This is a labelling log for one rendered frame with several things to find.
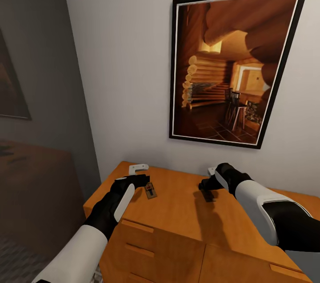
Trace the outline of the mousetrap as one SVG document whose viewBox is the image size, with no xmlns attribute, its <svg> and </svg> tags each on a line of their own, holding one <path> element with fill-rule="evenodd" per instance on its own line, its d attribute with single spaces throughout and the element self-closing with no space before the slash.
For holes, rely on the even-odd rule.
<svg viewBox="0 0 320 283">
<path fill-rule="evenodd" d="M 152 182 L 148 182 L 144 188 L 145 188 L 148 199 L 157 197 L 157 194 L 156 194 L 156 191 L 154 189 Z"/>
<path fill-rule="evenodd" d="M 201 189 L 201 191 L 202 191 L 202 193 L 204 195 L 204 198 L 205 198 L 206 202 L 215 202 L 216 201 L 214 196 L 213 196 L 213 194 L 212 194 L 212 192 L 211 192 L 211 190 L 205 191 L 204 189 Z"/>
</svg>

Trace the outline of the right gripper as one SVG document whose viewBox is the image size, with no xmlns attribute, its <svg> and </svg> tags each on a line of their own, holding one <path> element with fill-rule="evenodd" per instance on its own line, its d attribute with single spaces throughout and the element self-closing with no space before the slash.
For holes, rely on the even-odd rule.
<svg viewBox="0 0 320 283">
<path fill-rule="evenodd" d="M 213 182 L 213 176 L 209 179 L 203 179 L 201 182 L 202 183 L 199 183 L 199 190 L 204 189 L 205 191 L 209 191 L 209 190 L 224 188 L 223 186 L 222 187 L 217 186 Z"/>
</svg>

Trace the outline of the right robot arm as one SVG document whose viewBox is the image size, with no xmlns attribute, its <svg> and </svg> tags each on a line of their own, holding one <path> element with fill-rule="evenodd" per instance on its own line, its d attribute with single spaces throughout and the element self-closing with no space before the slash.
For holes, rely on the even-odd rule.
<svg viewBox="0 0 320 283">
<path fill-rule="evenodd" d="M 313 283 L 320 283 L 320 221 L 298 203 L 252 180 L 230 164 L 208 168 L 199 190 L 225 188 L 238 200 L 262 238 L 278 246 Z"/>
</svg>

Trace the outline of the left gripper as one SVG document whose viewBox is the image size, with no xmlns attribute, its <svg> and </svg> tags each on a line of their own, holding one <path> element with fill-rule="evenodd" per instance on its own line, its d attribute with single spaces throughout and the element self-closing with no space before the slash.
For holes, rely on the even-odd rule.
<svg viewBox="0 0 320 283">
<path fill-rule="evenodd" d="M 150 176 L 146 176 L 145 174 L 131 175 L 130 177 L 136 180 L 136 188 L 145 187 L 150 182 Z"/>
</svg>

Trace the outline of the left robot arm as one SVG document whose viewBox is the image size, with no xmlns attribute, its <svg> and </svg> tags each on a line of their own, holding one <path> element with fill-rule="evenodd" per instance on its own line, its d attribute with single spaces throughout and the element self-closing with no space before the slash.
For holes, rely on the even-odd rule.
<svg viewBox="0 0 320 283">
<path fill-rule="evenodd" d="M 130 165 L 127 177 L 115 179 L 78 232 L 32 283 L 90 283 L 135 189 L 150 182 L 150 176 L 137 175 L 136 171 L 148 169 L 147 164 Z"/>
</svg>

